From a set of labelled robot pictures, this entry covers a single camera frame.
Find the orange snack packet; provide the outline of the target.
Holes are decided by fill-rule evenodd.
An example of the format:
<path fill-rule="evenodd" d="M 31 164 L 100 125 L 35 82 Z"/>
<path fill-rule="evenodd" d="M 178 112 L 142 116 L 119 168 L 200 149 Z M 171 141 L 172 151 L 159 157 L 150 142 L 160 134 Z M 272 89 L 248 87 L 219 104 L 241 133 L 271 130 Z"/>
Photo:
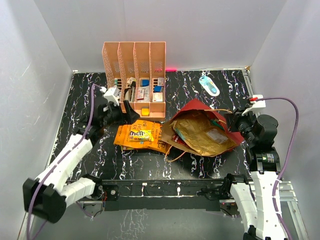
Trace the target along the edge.
<path fill-rule="evenodd" d="M 154 141 L 128 141 L 130 131 L 151 130 Z M 121 125 L 118 127 L 115 145 L 140 149 L 149 149 L 166 153 L 170 145 L 162 141 L 162 125 L 153 121 L 137 120 L 134 124 Z"/>

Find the yellow candy packet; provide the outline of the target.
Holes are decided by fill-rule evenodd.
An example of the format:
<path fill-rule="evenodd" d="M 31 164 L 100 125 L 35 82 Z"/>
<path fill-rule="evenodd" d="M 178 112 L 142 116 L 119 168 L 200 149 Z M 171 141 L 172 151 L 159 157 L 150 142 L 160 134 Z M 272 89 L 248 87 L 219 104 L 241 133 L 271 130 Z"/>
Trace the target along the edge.
<path fill-rule="evenodd" d="M 153 142 L 151 130 L 131 130 L 128 134 L 129 142 Z"/>

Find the colourful candy snack bag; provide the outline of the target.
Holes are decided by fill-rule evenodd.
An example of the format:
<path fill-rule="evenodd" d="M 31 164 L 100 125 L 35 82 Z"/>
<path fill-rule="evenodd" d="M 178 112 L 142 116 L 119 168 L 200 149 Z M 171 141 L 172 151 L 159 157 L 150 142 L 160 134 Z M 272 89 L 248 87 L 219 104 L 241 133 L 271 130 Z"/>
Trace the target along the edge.
<path fill-rule="evenodd" d="M 121 146 L 122 151 L 131 151 L 131 150 L 138 150 L 137 148 L 132 148 L 132 147 L 126 147 L 126 146 Z"/>

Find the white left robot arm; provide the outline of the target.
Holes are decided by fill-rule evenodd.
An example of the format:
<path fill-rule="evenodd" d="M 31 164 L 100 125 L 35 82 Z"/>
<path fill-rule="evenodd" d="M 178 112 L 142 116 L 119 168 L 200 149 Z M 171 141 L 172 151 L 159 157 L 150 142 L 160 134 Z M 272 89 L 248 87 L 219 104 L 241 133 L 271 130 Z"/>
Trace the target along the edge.
<path fill-rule="evenodd" d="M 91 107 L 75 127 L 69 141 L 56 159 L 35 179 L 28 178 L 22 185 L 24 209 L 50 223 L 57 223 L 67 207 L 90 197 L 93 200 L 103 195 L 102 180 L 91 174 L 67 184 L 75 167 L 87 155 L 104 134 L 105 127 L 131 125 L 139 119 L 129 101 L 124 108 L 112 102 L 103 101 Z"/>

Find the red brown paper bag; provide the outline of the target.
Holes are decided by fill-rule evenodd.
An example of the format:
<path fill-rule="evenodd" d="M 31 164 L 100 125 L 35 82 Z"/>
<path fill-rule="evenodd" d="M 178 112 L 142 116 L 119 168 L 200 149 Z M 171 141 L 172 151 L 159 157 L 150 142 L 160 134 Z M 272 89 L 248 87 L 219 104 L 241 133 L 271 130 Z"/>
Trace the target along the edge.
<path fill-rule="evenodd" d="M 198 99 L 189 101 L 161 127 L 161 140 L 184 153 L 216 157 L 238 147 L 244 138 L 228 130 L 227 119 Z"/>

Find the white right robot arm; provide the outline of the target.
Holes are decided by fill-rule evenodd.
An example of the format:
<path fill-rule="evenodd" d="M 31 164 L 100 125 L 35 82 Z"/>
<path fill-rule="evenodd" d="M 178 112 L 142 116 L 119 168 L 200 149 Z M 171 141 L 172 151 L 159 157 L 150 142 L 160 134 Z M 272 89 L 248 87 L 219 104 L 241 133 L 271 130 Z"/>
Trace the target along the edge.
<path fill-rule="evenodd" d="M 245 240 L 288 240 L 282 224 L 278 176 L 280 158 L 274 148 L 278 121 L 270 115 L 255 116 L 237 109 L 224 115 L 228 130 L 240 133 L 247 143 L 246 161 L 253 184 L 243 175 L 228 174 L 223 194 L 234 199 L 244 228 Z"/>

